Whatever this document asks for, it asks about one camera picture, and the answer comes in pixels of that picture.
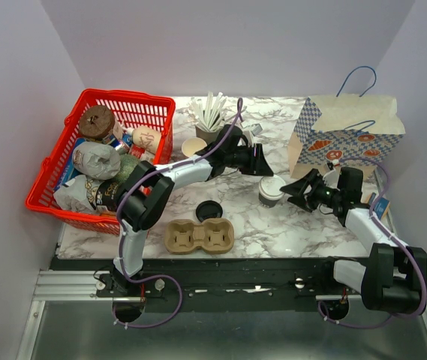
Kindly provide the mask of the white plastic cup lid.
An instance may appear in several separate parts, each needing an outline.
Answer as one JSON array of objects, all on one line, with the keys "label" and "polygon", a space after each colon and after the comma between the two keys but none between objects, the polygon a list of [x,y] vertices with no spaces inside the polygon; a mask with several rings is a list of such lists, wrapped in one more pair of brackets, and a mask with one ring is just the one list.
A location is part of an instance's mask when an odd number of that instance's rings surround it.
[{"label": "white plastic cup lid", "polygon": [[265,176],[259,182],[260,194],[269,200],[279,200],[283,197],[281,188],[286,185],[285,180],[280,176]]}]

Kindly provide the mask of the black plastic cup lid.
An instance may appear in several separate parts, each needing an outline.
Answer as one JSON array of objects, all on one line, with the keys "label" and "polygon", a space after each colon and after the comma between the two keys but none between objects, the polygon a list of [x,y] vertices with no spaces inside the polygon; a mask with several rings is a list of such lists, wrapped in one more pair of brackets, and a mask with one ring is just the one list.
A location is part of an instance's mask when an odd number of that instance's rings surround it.
[{"label": "black plastic cup lid", "polygon": [[201,202],[195,209],[195,215],[199,222],[211,218],[221,218],[223,215],[223,208],[214,200],[207,200]]}]

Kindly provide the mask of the blue checkered paper bag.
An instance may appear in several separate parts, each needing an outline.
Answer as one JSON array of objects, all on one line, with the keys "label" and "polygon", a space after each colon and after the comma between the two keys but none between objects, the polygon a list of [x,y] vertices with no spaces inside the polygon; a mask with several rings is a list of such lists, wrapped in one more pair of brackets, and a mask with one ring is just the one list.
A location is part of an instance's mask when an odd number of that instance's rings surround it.
[{"label": "blue checkered paper bag", "polygon": [[397,100],[389,95],[315,95],[307,97],[288,143],[290,176],[299,179],[326,162],[347,164],[369,176],[399,144],[405,128]]}]

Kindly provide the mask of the black paper coffee cup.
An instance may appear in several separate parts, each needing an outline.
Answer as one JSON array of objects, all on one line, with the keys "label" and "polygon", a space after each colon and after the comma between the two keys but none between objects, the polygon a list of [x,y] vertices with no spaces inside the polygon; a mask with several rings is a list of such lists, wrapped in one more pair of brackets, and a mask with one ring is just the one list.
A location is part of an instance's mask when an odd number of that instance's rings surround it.
[{"label": "black paper coffee cup", "polygon": [[265,206],[267,208],[272,208],[276,206],[276,204],[281,200],[283,195],[284,194],[282,192],[270,194],[270,193],[266,193],[262,189],[259,189],[258,199],[262,206]]}]

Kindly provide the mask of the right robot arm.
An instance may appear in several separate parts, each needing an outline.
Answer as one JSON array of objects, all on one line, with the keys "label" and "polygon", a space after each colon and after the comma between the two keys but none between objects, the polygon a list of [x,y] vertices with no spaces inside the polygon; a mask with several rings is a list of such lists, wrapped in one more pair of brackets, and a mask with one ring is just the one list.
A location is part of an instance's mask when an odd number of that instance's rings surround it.
[{"label": "right robot arm", "polygon": [[339,223],[350,230],[369,252],[365,265],[338,259],[333,268],[318,275],[319,287],[329,294],[344,285],[357,291],[366,308],[391,314],[420,315],[427,301],[427,254],[410,247],[390,232],[361,201],[363,173],[343,167],[335,187],[327,185],[317,169],[281,187],[288,202],[306,212],[320,206],[332,210]]}]

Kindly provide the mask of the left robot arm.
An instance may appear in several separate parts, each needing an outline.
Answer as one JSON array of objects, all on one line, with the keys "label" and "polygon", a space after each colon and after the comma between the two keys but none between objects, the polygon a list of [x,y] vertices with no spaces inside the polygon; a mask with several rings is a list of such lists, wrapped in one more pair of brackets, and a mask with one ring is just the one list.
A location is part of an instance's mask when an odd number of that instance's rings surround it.
[{"label": "left robot arm", "polygon": [[132,296],[142,282],[137,273],[143,268],[143,249],[148,231],[161,218],[174,190],[207,182],[229,168],[247,176],[273,176],[263,146],[240,145],[244,137],[235,125],[225,125],[217,139],[186,160],[166,165],[140,162],[115,195],[119,222],[119,250],[113,263],[119,272],[114,288]]}]

